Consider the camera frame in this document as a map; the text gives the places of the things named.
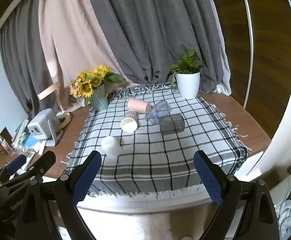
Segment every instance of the screw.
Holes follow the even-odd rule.
[[[263,179],[258,179],[258,183],[259,183],[260,185],[264,185],[264,184],[265,184],[265,181],[264,181]]]
[[[63,175],[61,175],[61,177],[60,177],[60,180],[67,180],[69,178],[69,175],[67,175],[67,174],[63,174]]]
[[[234,181],[235,180],[235,177],[232,174],[228,174],[226,177],[230,181]]]
[[[31,180],[30,184],[35,185],[38,181],[36,179]]]

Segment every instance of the blue vase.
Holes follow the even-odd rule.
[[[102,111],[108,108],[109,102],[105,93],[104,84],[94,90],[90,103],[96,111]]]

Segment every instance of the gray cloth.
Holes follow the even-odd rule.
[[[123,132],[120,122],[131,97],[152,105],[164,99],[172,108],[171,114],[184,117],[184,131],[162,135],[159,124],[148,125],[145,115],[138,114],[138,129],[133,133]],[[122,154],[118,158],[104,154],[101,142],[106,136],[120,140]],[[215,106],[201,97],[182,98],[176,85],[142,85],[115,93],[106,110],[91,110],[66,172],[71,173],[97,150],[103,161],[89,190],[91,196],[176,190],[201,183],[193,166],[193,155],[198,149],[225,174],[233,174],[247,158],[247,149]]]
[[[276,206],[275,212],[279,224],[280,239],[287,240],[291,236],[291,199]]]
[[[39,33],[39,0],[22,0],[0,30],[1,57],[9,83],[30,117],[52,108],[55,93],[43,100],[38,94],[53,84]]]
[[[220,40],[210,0],[90,0],[125,75],[135,83],[166,82],[180,49],[195,49],[208,69],[200,90],[223,78]]]

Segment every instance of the white projector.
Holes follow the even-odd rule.
[[[38,113],[28,124],[28,129],[34,138],[46,142],[46,146],[55,146],[63,134],[63,130],[56,131],[59,123],[59,119],[49,108]]]

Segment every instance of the yellow flower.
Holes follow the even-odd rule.
[[[99,75],[91,75],[90,78],[91,78],[90,82],[94,88],[99,87],[103,80],[103,78]]]
[[[93,75],[98,75],[98,76],[100,76],[101,78],[104,78],[104,77],[105,77],[105,73],[104,73],[104,71],[102,71],[102,70],[100,70],[100,69],[98,69],[98,68],[94,69],[93,72],[92,72],[92,74],[93,74]]]
[[[85,80],[85,77],[89,75],[89,71],[88,70],[83,70],[78,76],[77,76],[77,79],[81,79],[81,81],[84,81]]]
[[[111,69],[109,67],[105,66],[105,65],[99,65],[98,69],[103,71],[104,74],[106,74],[106,75],[111,72]]]
[[[84,82],[79,85],[79,93],[86,98],[90,98],[93,95],[93,88],[90,82]]]

